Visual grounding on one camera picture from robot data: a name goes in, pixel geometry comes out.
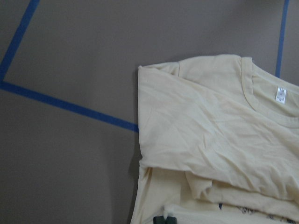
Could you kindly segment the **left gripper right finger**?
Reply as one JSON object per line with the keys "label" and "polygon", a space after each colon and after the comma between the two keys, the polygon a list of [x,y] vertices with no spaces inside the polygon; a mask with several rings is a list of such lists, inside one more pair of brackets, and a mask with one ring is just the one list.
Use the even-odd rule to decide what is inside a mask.
{"label": "left gripper right finger", "polygon": [[177,219],[175,217],[167,217],[166,224],[177,224]]}

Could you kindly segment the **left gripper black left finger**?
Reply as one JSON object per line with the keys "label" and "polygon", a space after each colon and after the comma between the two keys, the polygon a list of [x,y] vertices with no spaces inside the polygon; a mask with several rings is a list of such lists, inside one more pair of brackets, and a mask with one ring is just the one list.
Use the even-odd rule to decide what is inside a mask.
{"label": "left gripper black left finger", "polygon": [[163,216],[153,217],[153,224],[165,224],[165,218]]}

